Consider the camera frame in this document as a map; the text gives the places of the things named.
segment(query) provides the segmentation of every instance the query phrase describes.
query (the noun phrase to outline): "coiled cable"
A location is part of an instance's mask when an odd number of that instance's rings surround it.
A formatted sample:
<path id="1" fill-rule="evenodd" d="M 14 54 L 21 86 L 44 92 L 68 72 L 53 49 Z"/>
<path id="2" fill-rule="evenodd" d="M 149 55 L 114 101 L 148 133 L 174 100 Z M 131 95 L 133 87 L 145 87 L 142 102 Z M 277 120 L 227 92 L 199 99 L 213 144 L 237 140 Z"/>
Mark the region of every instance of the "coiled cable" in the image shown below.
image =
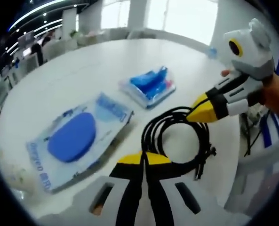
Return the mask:
<path id="1" fill-rule="evenodd" d="M 216 155 L 216 150 L 209 142 L 209 129 L 206 123 L 189 122 L 186 117 L 192 113 L 197 107 L 205 103 L 206 100 L 201 101 L 194 108 L 190 107 L 176 107 L 164 112 L 162 115 L 152 119 L 144 128 L 141 137 L 141 145 L 143 152 L 158 153 L 166 156 L 162 146 L 162 134 L 171 125 L 184 123 L 191 126 L 197 133 L 199 138 L 199 150 L 195 158 L 186 163 L 172 162 L 174 170 L 178 174 L 184 175 L 192 170 L 195 171 L 195 179 L 200 179 L 206 159 L 210 156 Z"/>

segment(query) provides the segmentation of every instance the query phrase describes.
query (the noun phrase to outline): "table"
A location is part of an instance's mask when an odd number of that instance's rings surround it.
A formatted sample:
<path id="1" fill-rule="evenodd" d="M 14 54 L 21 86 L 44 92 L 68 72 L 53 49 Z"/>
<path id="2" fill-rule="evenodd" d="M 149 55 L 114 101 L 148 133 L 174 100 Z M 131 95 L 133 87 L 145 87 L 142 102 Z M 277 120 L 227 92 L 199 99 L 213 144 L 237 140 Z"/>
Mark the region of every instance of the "table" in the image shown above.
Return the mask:
<path id="1" fill-rule="evenodd" d="M 145 110 L 119 91 L 119 81 L 165 65 L 177 90 L 152 110 Z M 109 175 L 122 156 L 140 151 L 146 123 L 165 110 L 190 106 L 198 95 L 213 87 L 224 68 L 216 60 L 194 49 L 167 40 L 118 40 L 78 49 L 57 57 L 24 77 L 10 92 L 0 116 L 0 150 L 6 158 L 30 174 L 25 143 L 36 137 L 56 116 L 104 91 L 133 108 L 135 115 L 120 135 L 116 151 L 94 175 L 54 195 L 44 194 L 27 206 L 36 218 L 66 209 L 72 197 L 100 175 Z M 217 156 L 207 160 L 198 183 L 213 194 L 220 205 L 228 199 L 239 158 L 239 119 L 227 117 L 209 125 Z M 192 159 L 199 143 L 193 129 L 173 125 L 164 143 L 173 161 Z M 193 172 L 188 175 L 193 179 Z"/>

